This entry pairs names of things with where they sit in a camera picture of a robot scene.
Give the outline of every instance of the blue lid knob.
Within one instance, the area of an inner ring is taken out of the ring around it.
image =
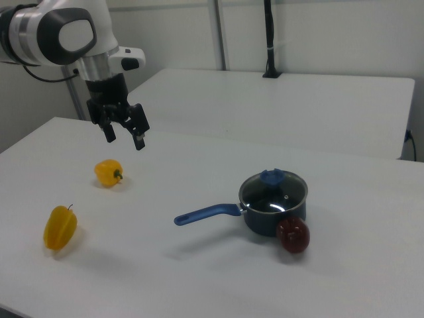
[[[284,176],[284,171],[280,169],[274,169],[272,171],[264,170],[260,173],[259,179],[267,186],[276,187],[283,182]]]

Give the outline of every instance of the yellow bell pepper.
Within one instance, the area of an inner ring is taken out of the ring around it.
[[[96,164],[94,172],[99,182],[107,187],[114,186],[123,178],[121,164],[113,159]]]
[[[55,207],[44,229],[44,244],[50,250],[60,250],[74,235],[77,217],[70,207]]]

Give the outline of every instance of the blue pot handle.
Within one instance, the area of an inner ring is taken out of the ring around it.
[[[237,204],[217,204],[206,207],[194,212],[180,215],[174,219],[174,223],[178,226],[186,225],[192,222],[200,221],[217,214],[228,214],[235,217],[241,215],[240,208]]]

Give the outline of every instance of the pepper stem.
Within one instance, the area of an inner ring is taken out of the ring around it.
[[[113,177],[114,177],[114,178],[116,178],[116,177],[120,177],[121,179],[123,178],[123,177],[122,177],[122,174],[119,172],[119,170],[118,170],[118,169],[116,169],[116,170],[115,170],[115,172],[113,173]]]

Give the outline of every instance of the black stand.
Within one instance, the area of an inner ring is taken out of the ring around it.
[[[274,62],[274,20],[272,18],[271,0],[264,0],[266,47],[268,50],[268,63],[263,78],[278,78],[282,72],[277,72]]]

